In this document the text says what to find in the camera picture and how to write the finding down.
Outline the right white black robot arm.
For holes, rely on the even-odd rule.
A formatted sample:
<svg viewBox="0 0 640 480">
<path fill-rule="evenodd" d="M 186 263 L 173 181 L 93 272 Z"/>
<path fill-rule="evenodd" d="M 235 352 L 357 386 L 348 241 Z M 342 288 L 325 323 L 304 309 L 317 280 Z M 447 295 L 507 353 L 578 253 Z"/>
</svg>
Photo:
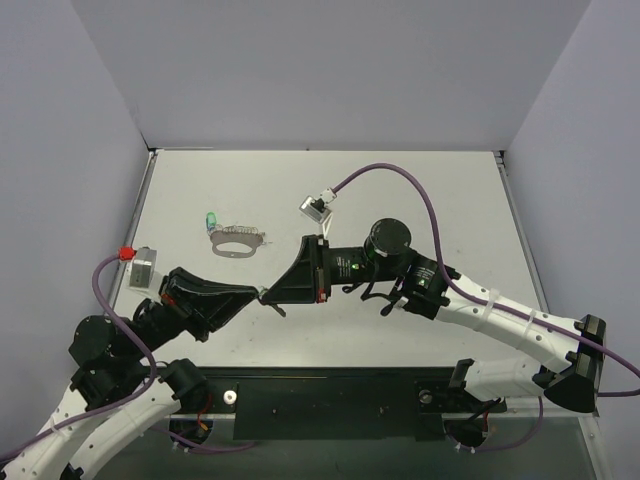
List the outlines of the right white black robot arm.
<svg viewBox="0 0 640 480">
<path fill-rule="evenodd" d="M 469 328 L 521 352 L 511 361 L 458 361 L 446 386 L 453 406 L 468 409 L 478 401 L 543 396 L 569 411 L 595 411 L 605 321 L 526 308 L 440 266 L 410 243 L 408 227 L 391 218 L 377 221 L 360 246 L 333 248 L 322 235 L 306 235 L 293 264 L 259 301 L 278 309 L 324 303 L 335 286 L 344 293 L 360 289 L 363 301 L 385 300 L 383 316 L 403 310 Z M 391 283 L 391 290 L 379 295 L 373 288 L 380 282 Z"/>
</svg>

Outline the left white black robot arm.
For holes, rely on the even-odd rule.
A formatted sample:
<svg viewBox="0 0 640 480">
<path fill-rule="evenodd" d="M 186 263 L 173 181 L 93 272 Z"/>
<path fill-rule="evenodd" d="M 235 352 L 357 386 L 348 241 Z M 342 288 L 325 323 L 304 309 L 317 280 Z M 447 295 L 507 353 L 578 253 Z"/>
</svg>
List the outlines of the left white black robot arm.
<svg viewBox="0 0 640 480">
<path fill-rule="evenodd" d="M 182 268 L 132 318 L 94 315 L 76 328 L 69 352 L 78 369 L 39 440 L 2 467 L 4 479 L 93 479 L 121 450 L 163 418 L 202 412 L 212 395 L 189 359 L 151 366 L 147 356 L 183 332 L 204 342 L 258 291 L 202 280 Z"/>
</svg>

